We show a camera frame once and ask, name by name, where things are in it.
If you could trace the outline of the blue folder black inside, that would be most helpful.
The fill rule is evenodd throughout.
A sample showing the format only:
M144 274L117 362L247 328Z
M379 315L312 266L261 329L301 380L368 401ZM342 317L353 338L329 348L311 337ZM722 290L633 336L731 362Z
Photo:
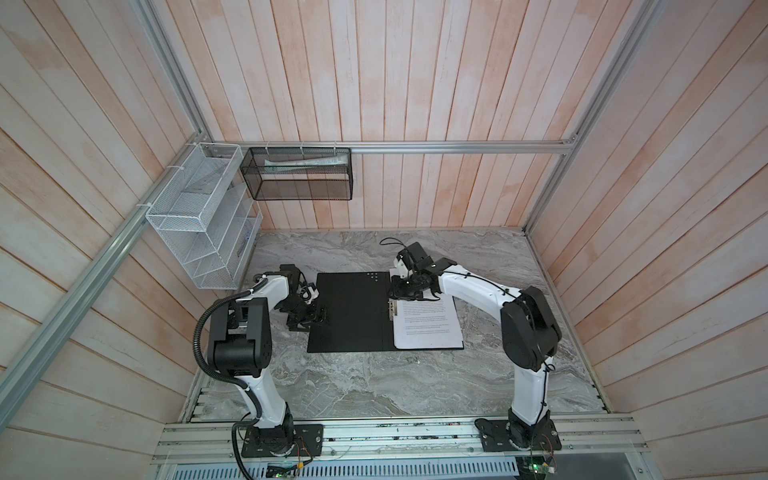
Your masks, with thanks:
M320 273L319 298L327 321L311 326L309 353L394 352L390 274L383 271Z

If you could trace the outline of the printed paper sheet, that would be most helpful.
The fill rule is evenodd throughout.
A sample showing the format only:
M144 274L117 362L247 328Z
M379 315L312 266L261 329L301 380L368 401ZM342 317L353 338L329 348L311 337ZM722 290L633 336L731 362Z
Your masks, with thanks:
M463 349L454 299L393 300L393 342L398 350Z

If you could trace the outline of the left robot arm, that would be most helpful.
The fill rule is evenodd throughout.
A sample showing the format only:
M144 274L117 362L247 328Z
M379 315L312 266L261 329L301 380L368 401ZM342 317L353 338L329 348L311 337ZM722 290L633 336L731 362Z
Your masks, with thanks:
M270 314L287 315L291 331L308 332L325 320L316 304L317 287L293 264L255 278L255 285L219 301L201 320L210 326L207 351L196 358L206 374L234 385L248 414L235 422L232 444L237 459L321 454L323 426L296 426L290 407L278 393L269 365L273 356Z

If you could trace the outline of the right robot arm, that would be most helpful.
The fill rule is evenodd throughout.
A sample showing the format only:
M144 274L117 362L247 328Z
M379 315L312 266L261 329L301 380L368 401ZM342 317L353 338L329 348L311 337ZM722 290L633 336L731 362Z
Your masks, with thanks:
M562 331L544 293L499 284L448 258L432 259L418 242L403 245L390 283L394 300L421 301L446 294L489 314L501 329L502 347L514 365L513 399L504 422L477 419L490 451L561 446L550 418L548 389Z

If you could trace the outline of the black mesh basket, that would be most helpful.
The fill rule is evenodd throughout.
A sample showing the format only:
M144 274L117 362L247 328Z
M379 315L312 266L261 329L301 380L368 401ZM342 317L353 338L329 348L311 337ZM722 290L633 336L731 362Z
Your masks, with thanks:
M266 158L326 157L346 154L347 170L334 174L266 174L261 167ZM353 197L354 172L351 151L346 148L296 148L268 150L248 148L240 165L252 197L257 201L349 201Z

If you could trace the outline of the papers in black basket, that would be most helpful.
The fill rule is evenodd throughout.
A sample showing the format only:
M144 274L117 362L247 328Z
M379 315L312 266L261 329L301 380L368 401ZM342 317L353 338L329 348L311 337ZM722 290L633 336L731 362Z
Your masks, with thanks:
M261 167L266 174L334 174L347 170L350 157L346 154L326 157L269 157Z

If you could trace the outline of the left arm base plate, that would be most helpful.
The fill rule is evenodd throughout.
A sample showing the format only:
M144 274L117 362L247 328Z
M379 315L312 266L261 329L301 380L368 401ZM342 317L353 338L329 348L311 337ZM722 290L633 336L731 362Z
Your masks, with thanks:
M248 459L314 458L321 455L323 434L324 426L319 423L299 424L291 428L248 427L240 453Z

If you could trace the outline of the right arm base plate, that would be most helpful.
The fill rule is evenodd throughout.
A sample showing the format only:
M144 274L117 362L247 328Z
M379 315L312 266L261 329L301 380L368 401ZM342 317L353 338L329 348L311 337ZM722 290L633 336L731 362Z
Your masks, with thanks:
M489 420L478 418L474 421L484 452L506 451L559 451L562 443L554 422L545 416L534 426L517 420Z

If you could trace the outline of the aluminium frame bar back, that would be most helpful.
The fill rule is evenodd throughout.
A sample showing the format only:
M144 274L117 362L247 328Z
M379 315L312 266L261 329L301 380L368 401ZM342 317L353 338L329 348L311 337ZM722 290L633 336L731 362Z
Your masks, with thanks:
M576 143L566 140L494 141L251 141L233 142L243 149L349 149L354 154L557 154L570 153Z

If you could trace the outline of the aluminium frame bar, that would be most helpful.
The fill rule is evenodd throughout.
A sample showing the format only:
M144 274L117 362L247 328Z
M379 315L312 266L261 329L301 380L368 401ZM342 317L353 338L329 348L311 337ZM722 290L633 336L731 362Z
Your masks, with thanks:
M233 142L243 149L349 149L354 154L557 154L570 153L576 143L566 140L494 141L251 141Z
M114 185L49 138L30 156L1 139L1 330L44 323L108 244L128 207ZM12 420L72 437L115 419L151 431L176 421L193 382L191 335L203 295L145 230Z
M601 78L586 110L579 117L579 123L572 137L567 142L569 149L560 155L551 171L546 176L542 176L545 183L536 193L535 203L526 218L527 222L521 228L526 237L532 236L563 177L594 130L597 121L606 109L615 90L632 65L634 57L642 49L643 43L653 30L667 4L667 1L643 1L640 4L637 14L619 44L616 53L611 57L611 63Z

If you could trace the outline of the aluminium front rail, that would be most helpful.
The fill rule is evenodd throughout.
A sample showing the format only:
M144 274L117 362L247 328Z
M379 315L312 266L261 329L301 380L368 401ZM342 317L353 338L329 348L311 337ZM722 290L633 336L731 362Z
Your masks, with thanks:
M628 414L555 414L566 454L641 453L650 450ZM317 460L448 458L485 456L475 419L403 417L323 420L322 450ZM151 463L159 465L229 462L234 459L228 423L168 424Z

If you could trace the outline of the aluminium frame bar left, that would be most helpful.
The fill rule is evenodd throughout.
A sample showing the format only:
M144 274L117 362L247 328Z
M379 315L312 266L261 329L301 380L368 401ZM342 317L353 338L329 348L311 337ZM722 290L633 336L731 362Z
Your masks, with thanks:
M128 207L114 185L49 138L30 156L1 139L1 330L44 323L108 244ZM193 382L191 335L203 295L145 230L12 420L72 437L115 419L151 431L176 421Z

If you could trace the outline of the aluminium frame bar right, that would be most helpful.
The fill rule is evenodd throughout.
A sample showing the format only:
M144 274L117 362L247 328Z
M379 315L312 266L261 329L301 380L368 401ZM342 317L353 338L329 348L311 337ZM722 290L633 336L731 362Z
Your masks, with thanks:
M611 63L601 78L586 110L579 117L579 123L572 137L567 142L569 149L560 155L551 171L546 176L542 176L545 183L536 193L535 203L526 218L527 222L521 228L526 237L532 236L563 177L594 130L597 121L606 109L615 90L632 65L634 57L642 49L643 43L653 30L667 4L667 1L643 1L640 4L637 14L619 44L616 53L611 57Z

